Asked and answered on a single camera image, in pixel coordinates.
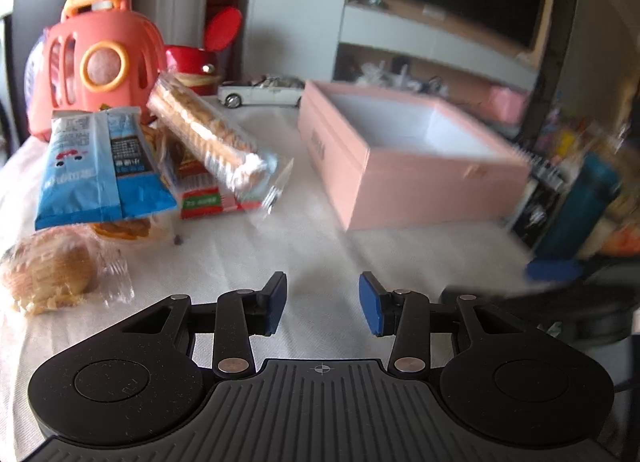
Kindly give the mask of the red green snack packet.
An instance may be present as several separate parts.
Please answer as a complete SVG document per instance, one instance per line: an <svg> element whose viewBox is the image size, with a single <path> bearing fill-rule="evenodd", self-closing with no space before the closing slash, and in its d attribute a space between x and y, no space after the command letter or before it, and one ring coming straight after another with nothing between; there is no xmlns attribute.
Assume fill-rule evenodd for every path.
<svg viewBox="0 0 640 462"><path fill-rule="evenodd" d="M235 196L174 136L165 141L164 165L174 187L181 219L196 219L239 209Z"/></svg>

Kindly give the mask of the clear-wrapped cracker sleeve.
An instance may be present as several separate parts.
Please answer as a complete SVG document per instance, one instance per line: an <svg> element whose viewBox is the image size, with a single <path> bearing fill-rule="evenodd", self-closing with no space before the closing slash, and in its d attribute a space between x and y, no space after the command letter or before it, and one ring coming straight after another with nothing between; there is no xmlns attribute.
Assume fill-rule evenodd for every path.
<svg viewBox="0 0 640 462"><path fill-rule="evenodd" d="M240 202L270 214L282 196L293 160L269 149L178 78L160 72L148 108L165 134L177 138Z"/></svg>

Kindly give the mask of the white tablecloth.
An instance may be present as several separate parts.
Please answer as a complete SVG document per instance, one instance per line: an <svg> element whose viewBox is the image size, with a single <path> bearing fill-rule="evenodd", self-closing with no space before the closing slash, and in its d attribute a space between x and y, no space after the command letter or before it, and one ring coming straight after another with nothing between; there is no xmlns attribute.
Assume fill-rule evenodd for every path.
<svg viewBox="0 0 640 462"><path fill-rule="evenodd" d="M170 294L208 303L227 291L259 289L276 271L288 276L278 330L254 338L256 359L386 359L392 342L373 336L358 298L370 271L390 289L436 300L447 286L525 293L529 256L494 222L344 231L285 108L245 108L235 119L291 158L293 173L270 215L231 213L176 223L177 241L126 249L134 298L110 307L83 304L31 319L1 316L1 456L19 461L42 441L27 384L43 361Z"/></svg>

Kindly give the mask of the teal bottle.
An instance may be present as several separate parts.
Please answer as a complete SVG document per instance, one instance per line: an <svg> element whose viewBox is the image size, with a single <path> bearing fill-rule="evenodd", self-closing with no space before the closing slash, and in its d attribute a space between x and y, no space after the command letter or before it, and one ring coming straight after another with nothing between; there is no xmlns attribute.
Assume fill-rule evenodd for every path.
<svg viewBox="0 0 640 462"><path fill-rule="evenodd" d="M570 192L535 248L541 260L570 260L584 245L608 206L620 195L616 170L588 152Z"/></svg>

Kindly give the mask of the orange rice cracker packet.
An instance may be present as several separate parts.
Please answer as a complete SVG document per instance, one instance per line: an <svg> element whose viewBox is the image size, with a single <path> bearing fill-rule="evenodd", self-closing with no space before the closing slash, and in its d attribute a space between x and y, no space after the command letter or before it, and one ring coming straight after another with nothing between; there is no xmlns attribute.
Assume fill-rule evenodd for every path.
<svg viewBox="0 0 640 462"><path fill-rule="evenodd" d="M172 234L170 224L157 216L100 222L90 224L89 228L102 239L135 244L163 241Z"/></svg>

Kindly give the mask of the pink open storage box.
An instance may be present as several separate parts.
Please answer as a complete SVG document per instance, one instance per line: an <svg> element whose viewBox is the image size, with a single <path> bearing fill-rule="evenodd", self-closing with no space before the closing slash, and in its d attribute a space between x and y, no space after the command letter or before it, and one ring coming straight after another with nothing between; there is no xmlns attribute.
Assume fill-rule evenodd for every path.
<svg viewBox="0 0 640 462"><path fill-rule="evenodd" d="M434 96L307 82L298 129L346 230L510 216L524 156Z"/></svg>

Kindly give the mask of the wrapped bread bun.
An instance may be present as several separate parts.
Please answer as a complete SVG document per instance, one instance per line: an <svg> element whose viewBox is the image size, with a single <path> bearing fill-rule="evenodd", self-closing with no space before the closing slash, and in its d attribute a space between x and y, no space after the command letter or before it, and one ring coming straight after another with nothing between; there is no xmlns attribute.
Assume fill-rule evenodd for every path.
<svg viewBox="0 0 640 462"><path fill-rule="evenodd" d="M37 231L1 254L1 303L24 316L133 297L122 252L81 227Z"/></svg>

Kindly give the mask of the blue white snack bag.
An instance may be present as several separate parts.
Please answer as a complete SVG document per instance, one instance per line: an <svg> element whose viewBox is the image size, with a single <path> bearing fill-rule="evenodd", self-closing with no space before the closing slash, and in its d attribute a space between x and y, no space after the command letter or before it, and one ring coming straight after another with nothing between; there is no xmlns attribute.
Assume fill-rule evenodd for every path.
<svg viewBox="0 0 640 462"><path fill-rule="evenodd" d="M100 224L172 211L137 107L62 111L51 122L35 228Z"/></svg>

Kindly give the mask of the white toy car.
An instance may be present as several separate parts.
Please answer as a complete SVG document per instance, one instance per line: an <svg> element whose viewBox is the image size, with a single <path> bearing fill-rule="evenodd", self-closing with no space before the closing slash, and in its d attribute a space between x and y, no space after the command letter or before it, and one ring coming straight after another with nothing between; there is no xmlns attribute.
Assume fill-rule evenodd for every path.
<svg viewBox="0 0 640 462"><path fill-rule="evenodd" d="M217 89L218 101L228 109L243 106L298 107L305 83L294 76L264 75L257 81L226 81Z"/></svg>

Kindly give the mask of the red round container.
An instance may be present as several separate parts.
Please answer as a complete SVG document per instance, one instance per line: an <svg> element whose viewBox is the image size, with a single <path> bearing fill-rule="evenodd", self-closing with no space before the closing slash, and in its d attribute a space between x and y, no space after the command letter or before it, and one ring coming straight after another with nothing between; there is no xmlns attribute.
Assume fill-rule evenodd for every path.
<svg viewBox="0 0 640 462"><path fill-rule="evenodd" d="M232 46L242 21L238 8L224 7L207 23L202 47L166 45L168 72L198 95L212 96L224 77L218 57Z"/></svg>

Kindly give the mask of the coral toy carrier case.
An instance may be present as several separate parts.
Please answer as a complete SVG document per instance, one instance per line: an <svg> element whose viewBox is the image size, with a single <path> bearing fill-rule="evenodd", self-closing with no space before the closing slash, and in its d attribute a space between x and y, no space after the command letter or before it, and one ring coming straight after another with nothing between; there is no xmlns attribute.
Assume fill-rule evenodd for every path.
<svg viewBox="0 0 640 462"><path fill-rule="evenodd" d="M62 111L138 107L150 124L146 104L166 66L160 31L130 0L66 0L60 22L43 31L27 59L29 133L49 140L52 116Z"/></svg>

